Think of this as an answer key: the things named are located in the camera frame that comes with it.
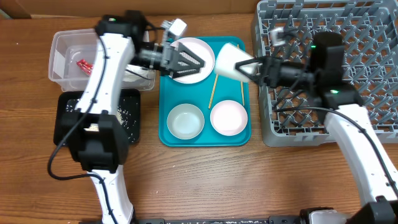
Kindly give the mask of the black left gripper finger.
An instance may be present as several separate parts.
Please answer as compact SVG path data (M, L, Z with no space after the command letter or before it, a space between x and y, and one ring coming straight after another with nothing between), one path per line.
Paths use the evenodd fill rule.
M181 42L173 42L171 64L173 67L204 67L205 61Z
M199 73L204 67L204 64L193 64L193 65L172 65L170 69L170 74L172 78L184 77L187 75L193 75Z

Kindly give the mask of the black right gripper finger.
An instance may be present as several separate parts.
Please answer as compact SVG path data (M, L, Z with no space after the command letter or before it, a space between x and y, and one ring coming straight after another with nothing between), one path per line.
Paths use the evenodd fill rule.
M235 69L240 70L240 67L242 67L244 65L249 65L249 64L253 64L253 63L262 63L263 61L264 61L264 56L254 57L254 58L251 58L248 60L243 60L243 61L235 63Z
M235 65L236 76L235 79L241 82L259 83L259 73L256 63L250 63L245 65Z

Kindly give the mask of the white plastic cup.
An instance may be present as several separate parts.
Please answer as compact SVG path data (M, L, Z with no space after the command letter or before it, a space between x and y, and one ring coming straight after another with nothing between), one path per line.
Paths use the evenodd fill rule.
M235 69L238 62L253 59L251 55L237 48L235 45L227 43L222 46L215 62L214 71L218 75L249 83L251 80L248 76Z

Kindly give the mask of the white tissue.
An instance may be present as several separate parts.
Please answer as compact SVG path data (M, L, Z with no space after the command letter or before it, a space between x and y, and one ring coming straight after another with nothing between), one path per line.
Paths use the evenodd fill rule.
M140 80L150 80L149 71L141 67L129 65L125 69L124 82L136 82Z

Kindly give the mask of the grey bowl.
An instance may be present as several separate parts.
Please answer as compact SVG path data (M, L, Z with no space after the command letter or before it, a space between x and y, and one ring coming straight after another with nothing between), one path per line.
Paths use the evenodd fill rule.
M195 105L183 103L171 109L167 116L167 128L170 133L182 140L197 137L204 128L205 117Z

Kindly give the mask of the white small bowl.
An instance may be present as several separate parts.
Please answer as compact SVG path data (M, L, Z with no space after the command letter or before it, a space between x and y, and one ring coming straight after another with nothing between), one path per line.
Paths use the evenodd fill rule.
M213 129L224 136L235 136L241 133L248 124L248 113L243 105L233 100L217 103L210 113Z

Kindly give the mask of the cooked white rice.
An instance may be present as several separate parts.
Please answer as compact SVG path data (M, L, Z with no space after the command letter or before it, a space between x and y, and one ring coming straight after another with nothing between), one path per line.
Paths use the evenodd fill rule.
M138 142L141 125L141 97L122 97L118 104L116 118L125 130L130 145Z

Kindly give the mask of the red wrapper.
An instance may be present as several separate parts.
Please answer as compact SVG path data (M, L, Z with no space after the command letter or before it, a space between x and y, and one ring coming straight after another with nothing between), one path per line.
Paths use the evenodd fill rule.
M77 66L89 77L91 76L91 73L93 71L93 65L88 63L85 59L81 59L77 61Z

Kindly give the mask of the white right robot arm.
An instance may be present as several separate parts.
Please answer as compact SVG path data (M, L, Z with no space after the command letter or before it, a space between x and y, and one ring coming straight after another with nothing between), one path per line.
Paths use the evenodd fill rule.
M305 64L262 56L234 63L238 73L259 86L286 87L308 96L306 110L316 111L353 173L361 209L345 218L331 208L301 210L297 223L397 223L397 169L377 134L355 87L343 81L343 37L334 32L313 36Z

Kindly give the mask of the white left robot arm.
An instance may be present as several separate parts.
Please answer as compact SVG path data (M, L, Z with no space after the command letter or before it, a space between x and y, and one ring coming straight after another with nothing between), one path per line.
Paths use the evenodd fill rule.
M134 207L127 196L123 165L129 139L118 121L117 107L128 65L158 70L179 78L198 73L205 62L185 45L173 47L187 24L163 21L160 44L144 41L158 30L141 11L123 16L104 15L95 25L97 49L88 84L72 112L61 119L63 138L72 159L81 164L83 177L93 181L103 211L102 223L132 223Z

